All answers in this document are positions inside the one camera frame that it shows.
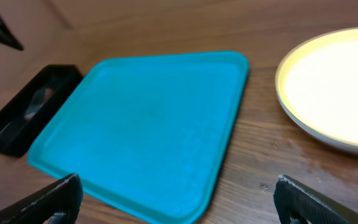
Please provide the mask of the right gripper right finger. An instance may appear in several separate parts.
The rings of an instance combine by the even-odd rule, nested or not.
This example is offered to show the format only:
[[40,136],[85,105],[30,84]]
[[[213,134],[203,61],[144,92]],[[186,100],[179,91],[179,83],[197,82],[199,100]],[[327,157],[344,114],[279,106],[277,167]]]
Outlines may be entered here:
[[287,176],[280,175],[273,201],[281,224],[358,224],[358,213]]

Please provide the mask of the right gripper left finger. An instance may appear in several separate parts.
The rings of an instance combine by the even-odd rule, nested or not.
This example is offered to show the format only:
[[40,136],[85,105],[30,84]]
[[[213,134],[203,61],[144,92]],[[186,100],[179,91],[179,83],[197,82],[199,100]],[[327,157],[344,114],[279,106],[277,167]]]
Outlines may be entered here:
[[72,173],[0,210],[0,224],[74,224],[82,200],[80,177]]

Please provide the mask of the pink white plate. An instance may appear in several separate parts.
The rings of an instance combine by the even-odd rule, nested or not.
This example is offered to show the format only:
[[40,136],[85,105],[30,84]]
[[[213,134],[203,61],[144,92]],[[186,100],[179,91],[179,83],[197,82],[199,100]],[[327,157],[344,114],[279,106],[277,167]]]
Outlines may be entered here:
[[301,122],[296,116],[289,110],[289,107],[285,106],[282,98],[276,94],[278,102],[280,103],[280,106],[284,110],[284,112],[287,114],[287,116],[296,123],[302,130],[307,132],[310,136],[313,136],[315,139],[332,146],[340,151],[348,152],[351,154],[357,154],[358,155],[358,146],[355,144],[350,144],[344,141],[336,140],[334,138],[331,138],[327,135],[321,134],[312,128],[308,127],[305,123]]

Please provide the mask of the yellow green plate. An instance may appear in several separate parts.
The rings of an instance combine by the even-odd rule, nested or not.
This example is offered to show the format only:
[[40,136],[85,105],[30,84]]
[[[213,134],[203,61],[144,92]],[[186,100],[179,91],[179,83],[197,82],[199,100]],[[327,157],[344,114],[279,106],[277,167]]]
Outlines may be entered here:
[[358,27],[314,37],[275,74],[285,106],[313,130],[358,146]]

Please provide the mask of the red sponge with dark scourer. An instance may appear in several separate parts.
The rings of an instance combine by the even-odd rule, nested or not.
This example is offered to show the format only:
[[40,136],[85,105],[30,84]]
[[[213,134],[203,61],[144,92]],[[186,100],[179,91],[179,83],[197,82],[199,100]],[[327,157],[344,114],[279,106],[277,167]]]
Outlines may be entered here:
[[48,87],[42,87],[41,89],[37,90],[25,113],[24,113],[24,119],[30,120],[32,117],[43,107],[44,104],[51,98],[51,96],[54,94],[54,90],[52,88]]

